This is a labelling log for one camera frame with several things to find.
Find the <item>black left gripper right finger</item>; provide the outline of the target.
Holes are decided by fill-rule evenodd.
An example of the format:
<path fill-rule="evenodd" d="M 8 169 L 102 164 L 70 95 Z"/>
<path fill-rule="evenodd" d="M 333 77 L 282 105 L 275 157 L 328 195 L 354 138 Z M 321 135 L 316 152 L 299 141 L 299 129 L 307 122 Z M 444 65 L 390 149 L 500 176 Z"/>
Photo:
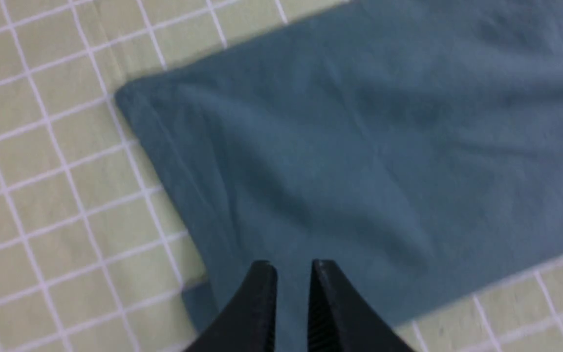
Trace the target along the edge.
<path fill-rule="evenodd" d="M 311 264 L 309 352 L 411 352 L 331 260 Z"/>

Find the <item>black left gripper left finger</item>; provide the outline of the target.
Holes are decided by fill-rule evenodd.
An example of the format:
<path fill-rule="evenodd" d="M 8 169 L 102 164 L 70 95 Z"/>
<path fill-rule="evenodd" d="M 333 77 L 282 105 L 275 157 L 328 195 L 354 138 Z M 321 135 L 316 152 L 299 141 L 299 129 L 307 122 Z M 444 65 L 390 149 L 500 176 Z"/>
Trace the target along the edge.
<path fill-rule="evenodd" d="M 277 270 L 255 261 L 229 303 L 188 352 L 273 352 L 275 350 Z"/>

